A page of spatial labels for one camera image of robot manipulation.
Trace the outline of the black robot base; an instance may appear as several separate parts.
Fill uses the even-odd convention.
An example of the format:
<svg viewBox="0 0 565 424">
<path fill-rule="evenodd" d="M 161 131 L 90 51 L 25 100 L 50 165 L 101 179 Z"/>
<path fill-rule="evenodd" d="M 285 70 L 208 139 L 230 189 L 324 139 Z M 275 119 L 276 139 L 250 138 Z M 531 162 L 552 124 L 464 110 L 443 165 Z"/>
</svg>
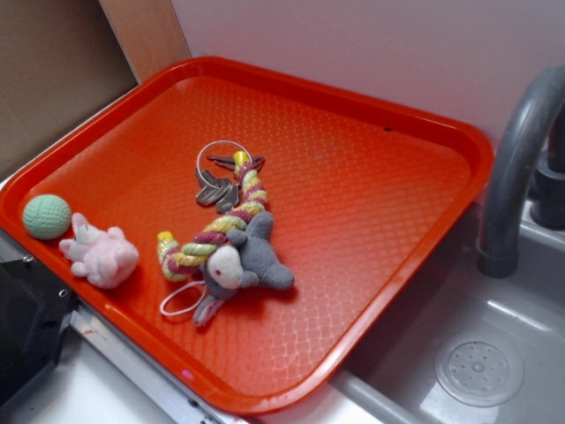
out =
<svg viewBox="0 0 565 424">
<path fill-rule="evenodd" d="M 76 305 L 72 289 L 31 254 L 1 264 L 1 411 L 58 365 Z"/>
</svg>

